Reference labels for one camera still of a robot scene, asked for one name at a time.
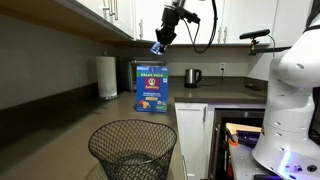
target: wall outlet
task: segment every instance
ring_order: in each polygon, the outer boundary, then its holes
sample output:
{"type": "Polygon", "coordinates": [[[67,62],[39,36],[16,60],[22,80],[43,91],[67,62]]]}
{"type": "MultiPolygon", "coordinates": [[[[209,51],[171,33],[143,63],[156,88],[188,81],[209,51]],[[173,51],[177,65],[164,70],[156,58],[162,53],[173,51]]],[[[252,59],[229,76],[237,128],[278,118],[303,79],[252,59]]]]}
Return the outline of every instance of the wall outlet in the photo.
{"type": "Polygon", "coordinates": [[[220,63],[219,64],[219,72],[225,73],[226,72],[226,63],[220,63]]]}

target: kitchen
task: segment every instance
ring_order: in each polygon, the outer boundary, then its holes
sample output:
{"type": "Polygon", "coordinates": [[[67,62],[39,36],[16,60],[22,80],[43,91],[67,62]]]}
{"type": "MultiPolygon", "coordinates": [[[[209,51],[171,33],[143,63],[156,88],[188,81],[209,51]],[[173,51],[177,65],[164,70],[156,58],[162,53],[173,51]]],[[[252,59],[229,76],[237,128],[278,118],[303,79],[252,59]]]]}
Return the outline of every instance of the kitchen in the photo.
{"type": "MultiPolygon", "coordinates": [[[[305,29],[310,8],[309,1],[301,0],[295,4],[290,2],[290,0],[281,0],[277,4],[272,33],[277,47],[291,46],[305,29]]],[[[159,57],[149,53],[150,43],[136,45],[134,41],[114,43],[114,40],[110,40],[110,43],[108,40],[101,43],[101,41],[83,38],[83,34],[74,32],[70,28],[57,26],[45,19],[24,16],[22,12],[12,12],[5,7],[1,8],[1,14],[3,15],[0,17],[2,25],[0,30],[2,55],[0,109],[2,110],[1,121],[4,124],[1,128],[5,128],[1,130],[4,133],[1,134],[1,139],[9,142],[1,145],[0,179],[90,179],[92,174],[90,172],[96,173],[94,167],[97,161],[87,151],[87,140],[95,129],[106,123],[105,118],[110,120],[159,118],[163,123],[177,127],[176,120],[171,119],[175,118],[174,97],[193,95],[217,98],[233,95],[250,99],[250,96],[241,92],[231,91],[231,89],[243,87],[241,84],[243,81],[237,78],[233,81],[231,77],[248,77],[264,81],[268,79],[268,67],[272,54],[248,56],[249,46],[216,45],[201,55],[194,53],[189,46],[177,46],[168,49],[165,55],[159,57]],[[169,75],[178,76],[177,85],[173,84],[171,87],[172,90],[176,88],[176,91],[172,91],[169,97],[173,111],[169,111],[166,115],[136,113],[131,107],[125,105],[127,103],[130,106],[134,105],[134,97],[129,93],[121,94],[118,100],[108,103],[84,98],[85,95],[94,94],[90,85],[96,83],[95,57],[100,56],[102,52],[106,52],[109,56],[123,54],[152,56],[157,60],[166,61],[170,69],[169,75]],[[179,77],[184,76],[185,69],[197,68],[202,70],[203,76],[219,77],[220,62],[227,64],[224,73],[225,81],[230,77],[231,84],[234,82],[237,88],[228,89],[222,86],[218,87],[216,93],[210,90],[201,92],[199,88],[196,90],[197,93],[189,94],[184,90],[183,85],[180,87],[179,77]],[[71,92],[64,94],[70,102],[55,99],[54,95],[81,87],[88,87],[82,91],[81,98],[71,92]],[[46,99],[48,104],[43,101],[38,105],[31,103],[50,96],[53,98],[46,99]],[[19,105],[24,108],[25,103],[31,103],[30,110],[36,113],[28,114],[25,110],[21,113],[19,105]],[[18,113],[15,114],[14,118],[17,121],[13,121],[14,123],[10,122],[12,112],[18,113]],[[51,121],[44,123],[42,119],[37,119],[35,116],[41,118],[50,116],[47,121],[51,121]],[[74,138],[75,132],[79,135],[78,139],[74,138]],[[12,140],[8,134],[18,135],[12,140]]],[[[158,25],[161,24],[160,19],[154,19],[154,21],[158,25]]],[[[181,157],[172,159],[171,163],[181,168],[175,169],[174,172],[169,171],[169,177],[171,175],[172,179],[180,179],[179,175],[183,174],[181,157]]]]}

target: lower cabinet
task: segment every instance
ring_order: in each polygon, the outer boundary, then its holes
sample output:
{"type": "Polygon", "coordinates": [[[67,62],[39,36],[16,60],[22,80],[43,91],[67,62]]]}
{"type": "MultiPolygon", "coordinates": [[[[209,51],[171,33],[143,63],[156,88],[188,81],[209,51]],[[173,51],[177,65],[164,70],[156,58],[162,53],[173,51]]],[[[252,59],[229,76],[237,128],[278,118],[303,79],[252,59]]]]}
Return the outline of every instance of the lower cabinet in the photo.
{"type": "Polygon", "coordinates": [[[175,103],[179,139],[188,180],[208,179],[214,107],[175,103]]]}

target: paper towel roll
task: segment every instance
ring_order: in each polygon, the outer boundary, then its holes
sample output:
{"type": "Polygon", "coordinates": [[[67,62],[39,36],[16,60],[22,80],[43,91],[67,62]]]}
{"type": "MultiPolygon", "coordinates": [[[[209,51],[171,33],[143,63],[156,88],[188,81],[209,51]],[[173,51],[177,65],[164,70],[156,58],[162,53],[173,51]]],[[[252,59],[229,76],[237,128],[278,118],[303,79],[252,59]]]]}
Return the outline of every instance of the paper towel roll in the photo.
{"type": "Polygon", "coordinates": [[[97,60],[97,79],[99,95],[104,98],[117,96],[116,58],[101,56],[97,60]]]}

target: white robot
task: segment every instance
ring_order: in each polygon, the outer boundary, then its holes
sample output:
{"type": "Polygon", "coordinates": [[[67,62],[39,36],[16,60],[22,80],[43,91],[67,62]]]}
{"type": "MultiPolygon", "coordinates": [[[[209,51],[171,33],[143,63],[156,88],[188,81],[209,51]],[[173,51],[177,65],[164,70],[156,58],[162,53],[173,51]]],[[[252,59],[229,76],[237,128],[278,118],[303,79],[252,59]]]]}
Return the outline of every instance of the white robot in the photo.
{"type": "MultiPolygon", "coordinates": [[[[162,28],[156,30],[159,42],[152,52],[165,52],[176,36],[179,18],[200,21],[183,8],[187,16],[181,16],[179,8],[176,0],[165,6],[162,28]]],[[[319,42],[320,14],[290,50],[271,62],[263,128],[252,155],[286,180],[320,179],[320,147],[308,137],[315,108],[312,91],[320,86],[319,42]]]]}

